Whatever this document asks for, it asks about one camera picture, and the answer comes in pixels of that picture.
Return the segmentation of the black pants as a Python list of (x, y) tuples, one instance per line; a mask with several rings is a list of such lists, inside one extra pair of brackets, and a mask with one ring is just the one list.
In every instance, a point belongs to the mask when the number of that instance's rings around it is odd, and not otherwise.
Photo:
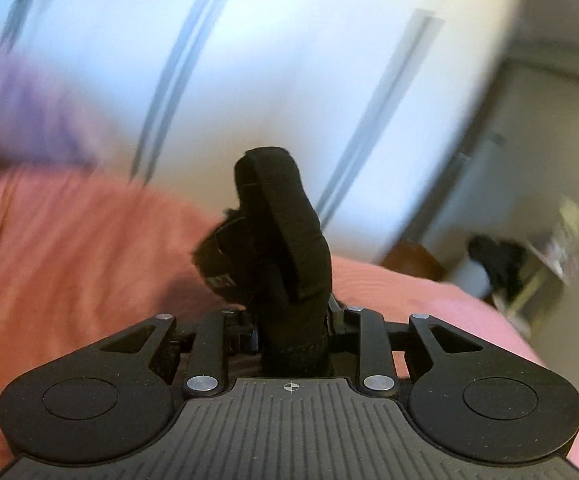
[(239, 206), (198, 244), (194, 266), (212, 292), (249, 313), (265, 374), (322, 376), (332, 260), (295, 160), (283, 148), (254, 148), (234, 180)]

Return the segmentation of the white laundry basket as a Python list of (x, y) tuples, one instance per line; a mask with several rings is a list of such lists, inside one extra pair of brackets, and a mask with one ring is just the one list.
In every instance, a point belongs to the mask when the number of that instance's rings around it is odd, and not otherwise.
[(466, 294), (476, 298), (486, 297), (491, 292), (489, 276), (477, 261), (464, 258), (448, 275), (448, 282)]

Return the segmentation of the black clothes pile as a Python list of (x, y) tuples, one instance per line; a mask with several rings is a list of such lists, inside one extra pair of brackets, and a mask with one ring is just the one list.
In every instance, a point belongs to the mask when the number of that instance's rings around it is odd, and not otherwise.
[(527, 257), (524, 246), (476, 235), (468, 240), (467, 253), (486, 271), (493, 292), (503, 292), (507, 299), (513, 299), (521, 291), (521, 269)]

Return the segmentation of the dark wooden door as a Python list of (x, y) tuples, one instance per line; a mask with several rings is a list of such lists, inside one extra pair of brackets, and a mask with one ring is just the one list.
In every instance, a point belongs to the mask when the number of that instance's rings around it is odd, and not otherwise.
[(480, 139), (486, 131), (487, 123), (495, 111), (495, 104), (497, 104), (501, 92), (510, 79), (511, 70), (510, 61), (504, 60), (500, 63), (459, 144), (457, 144), (434, 185), (429, 189), (425, 200), (402, 232), (398, 242), (422, 243), (425, 234), (475, 156)]

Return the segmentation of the white wardrobe with black stripes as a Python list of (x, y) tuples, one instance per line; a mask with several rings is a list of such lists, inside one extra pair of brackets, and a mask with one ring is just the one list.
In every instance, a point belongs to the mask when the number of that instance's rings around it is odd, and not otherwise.
[(451, 154), (521, 0), (0, 0), (0, 50), (117, 128), (128, 178), (213, 211), (287, 148), (337, 254), (375, 261)]

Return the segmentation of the purple pillow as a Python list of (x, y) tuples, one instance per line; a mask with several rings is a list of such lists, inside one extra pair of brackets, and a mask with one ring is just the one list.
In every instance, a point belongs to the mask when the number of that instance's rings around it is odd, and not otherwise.
[(78, 91), (0, 49), (0, 162), (97, 166), (108, 155), (106, 133)]

